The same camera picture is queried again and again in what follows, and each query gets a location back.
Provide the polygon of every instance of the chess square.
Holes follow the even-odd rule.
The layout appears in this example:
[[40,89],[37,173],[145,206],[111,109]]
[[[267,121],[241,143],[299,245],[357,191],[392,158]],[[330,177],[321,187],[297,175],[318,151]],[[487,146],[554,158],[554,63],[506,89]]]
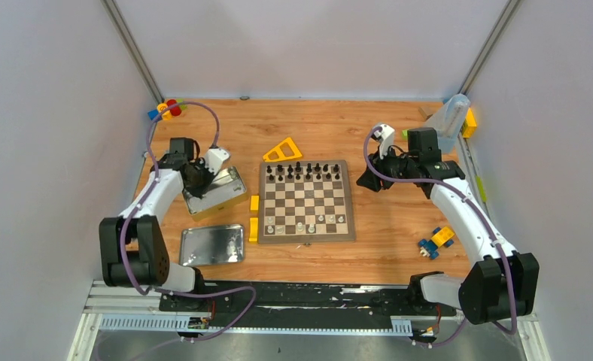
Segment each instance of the chess square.
[[348,232],[348,224],[347,223],[337,223],[336,224],[336,233],[339,235],[347,235]]

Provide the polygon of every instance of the blue toy block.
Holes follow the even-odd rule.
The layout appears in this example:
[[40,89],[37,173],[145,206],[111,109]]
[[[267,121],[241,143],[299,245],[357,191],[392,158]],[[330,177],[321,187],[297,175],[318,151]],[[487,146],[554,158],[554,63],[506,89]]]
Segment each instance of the blue toy block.
[[153,109],[152,111],[148,112],[148,117],[153,120],[155,119],[155,117],[157,116],[157,114],[159,113],[159,111],[157,109]]

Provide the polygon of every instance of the chessboard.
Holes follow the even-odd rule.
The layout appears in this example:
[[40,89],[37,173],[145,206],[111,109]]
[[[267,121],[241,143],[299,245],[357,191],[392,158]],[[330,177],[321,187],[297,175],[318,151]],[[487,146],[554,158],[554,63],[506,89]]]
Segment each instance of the chessboard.
[[355,241],[344,160],[263,162],[259,244]]

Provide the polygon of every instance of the yellow block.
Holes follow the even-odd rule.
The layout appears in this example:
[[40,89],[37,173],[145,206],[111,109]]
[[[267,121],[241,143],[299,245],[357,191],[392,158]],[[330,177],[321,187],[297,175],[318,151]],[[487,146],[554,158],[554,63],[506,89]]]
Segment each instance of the yellow block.
[[[292,150],[293,155],[286,156],[285,153],[283,153],[281,147],[283,147],[284,145],[287,145],[290,148],[290,150]],[[272,148],[268,153],[266,153],[263,156],[263,160],[266,162],[283,162],[286,160],[301,158],[303,158],[301,151],[299,150],[299,148],[297,148],[297,145],[290,137],[284,139],[281,143],[279,143],[276,147]]]
[[259,213],[259,196],[250,197],[250,212],[252,214]]
[[476,131],[476,118],[474,118],[474,113],[472,112],[472,108],[467,111],[467,116],[465,117],[465,123],[463,123],[463,128],[461,132],[463,133],[463,138],[471,138]]
[[449,227],[443,227],[437,234],[432,237],[432,241],[437,247],[442,246],[445,242],[454,237],[454,231]]
[[[161,111],[166,109],[167,107],[168,107],[168,105],[166,103],[161,103],[161,104],[157,105],[157,110],[161,113]],[[164,114],[161,114],[161,120],[171,120],[171,119],[172,119],[172,114],[170,114],[170,111],[167,111]]]
[[259,241],[259,218],[250,218],[250,236],[248,242],[257,243]]

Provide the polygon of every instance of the yellow triangle block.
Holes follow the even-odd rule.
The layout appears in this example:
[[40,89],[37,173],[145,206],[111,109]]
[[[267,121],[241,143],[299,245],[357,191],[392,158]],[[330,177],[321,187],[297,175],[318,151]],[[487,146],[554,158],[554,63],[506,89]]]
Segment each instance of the yellow triangle block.
[[[290,150],[292,150],[292,156],[286,156],[281,150],[281,147],[287,145]],[[303,155],[297,145],[294,143],[292,138],[287,137],[281,143],[279,143],[276,147],[272,148],[268,153],[263,156],[263,160],[266,162],[283,162],[285,160],[292,160],[292,159],[301,159]]]

